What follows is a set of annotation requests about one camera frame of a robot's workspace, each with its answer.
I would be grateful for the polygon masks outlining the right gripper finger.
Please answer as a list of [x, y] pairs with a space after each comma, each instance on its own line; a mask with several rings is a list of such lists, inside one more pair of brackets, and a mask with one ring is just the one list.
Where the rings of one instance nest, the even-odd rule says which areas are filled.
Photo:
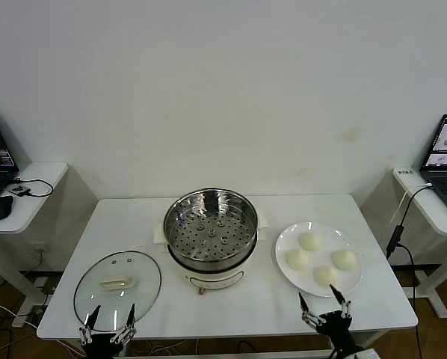
[[332, 284], [329, 285], [332, 293], [334, 294], [336, 300], [341, 306], [342, 318], [351, 318], [351, 301], [347, 301], [343, 294]]
[[307, 323], [308, 326], [310, 326], [311, 328], [316, 329], [318, 326], [318, 323], [319, 323], [319, 319], [316, 315], [314, 315], [310, 311], [310, 309], [301, 293], [299, 293], [299, 301], [300, 301], [300, 309], [302, 311], [302, 320], [305, 323]]

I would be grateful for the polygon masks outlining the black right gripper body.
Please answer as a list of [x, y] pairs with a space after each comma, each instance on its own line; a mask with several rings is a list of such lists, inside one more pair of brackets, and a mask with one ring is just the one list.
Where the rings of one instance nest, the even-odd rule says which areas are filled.
[[317, 332], [330, 338], [338, 352], [357, 352], [358, 345], [350, 334], [351, 315], [335, 310], [318, 317]]

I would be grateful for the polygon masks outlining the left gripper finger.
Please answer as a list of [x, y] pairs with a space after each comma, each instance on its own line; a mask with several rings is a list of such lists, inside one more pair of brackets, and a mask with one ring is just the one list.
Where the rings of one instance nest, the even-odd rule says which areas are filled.
[[135, 304], [131, 306], [125, 327], [110, 339], [111, 343], [128, 343], [135, 335]]
[[96, 324], [96, 320], [99, 315], [99, 306], [87, 316], [84, 321], [84, 326], [79, 328], [81, 344], [91, 344], [92, 343], [92, 332]]

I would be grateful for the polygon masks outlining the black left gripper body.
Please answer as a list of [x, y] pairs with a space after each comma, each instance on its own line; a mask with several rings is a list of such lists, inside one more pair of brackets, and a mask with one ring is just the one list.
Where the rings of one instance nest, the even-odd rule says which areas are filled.
[[114, 358], [124, 350], [128, 342], [128, 334], [81, 333], [81, 348], [86, 358]]

